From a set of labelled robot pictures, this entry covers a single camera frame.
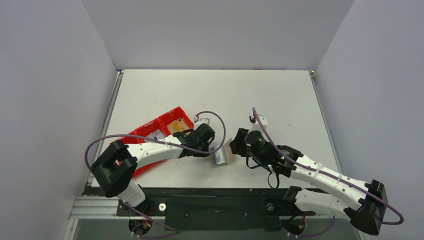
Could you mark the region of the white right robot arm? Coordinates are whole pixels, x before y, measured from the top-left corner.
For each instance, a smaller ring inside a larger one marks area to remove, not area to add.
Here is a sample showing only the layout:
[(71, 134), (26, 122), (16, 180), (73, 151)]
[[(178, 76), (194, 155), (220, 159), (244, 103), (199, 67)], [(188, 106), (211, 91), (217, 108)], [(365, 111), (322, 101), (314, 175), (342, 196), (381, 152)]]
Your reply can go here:
[(293, 178), (323, 191), (313, 193), (291, 186), (282, 199), (287, 213), (299, 210), (334, 215), (348, 220), (361, 232), (379, 235), (387, 210), (383, 203), (388, 200), (380, 181), (365, 182), (338, 174), (297, 149), (273, 146), (259, 130), (240, 128), (229, 146), (234, 155), (251, 158), (271, 174)]

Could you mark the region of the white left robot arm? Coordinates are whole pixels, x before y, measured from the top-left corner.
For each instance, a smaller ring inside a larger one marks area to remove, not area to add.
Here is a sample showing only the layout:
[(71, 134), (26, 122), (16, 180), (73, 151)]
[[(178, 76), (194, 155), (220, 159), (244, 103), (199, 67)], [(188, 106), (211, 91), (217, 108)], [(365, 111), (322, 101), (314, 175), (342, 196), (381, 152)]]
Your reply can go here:
[(129, 204), (136, 215), (149, 209), (149, 201), (141, 186), (133, 180), (133, 174), (141, 167), (163, 160), (184, 157), (206, 157), (215, 131), (206, 123), (196, 129), (176, 132), (161, 140), (125, 144), (112, 142), (90, 167), (107, 198), (118, 197)]

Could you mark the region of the silver striped card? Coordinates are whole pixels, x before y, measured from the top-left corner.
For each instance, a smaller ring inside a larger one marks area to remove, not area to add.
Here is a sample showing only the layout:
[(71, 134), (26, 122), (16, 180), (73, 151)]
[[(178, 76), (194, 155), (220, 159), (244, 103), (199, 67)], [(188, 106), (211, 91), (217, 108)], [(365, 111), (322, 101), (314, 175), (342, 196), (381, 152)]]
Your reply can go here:
[(154, 132), (151, 132), (147, 137), (150, 139), (160, 140), (165, 138), (166, 135), (160, 129), (157, 129)]

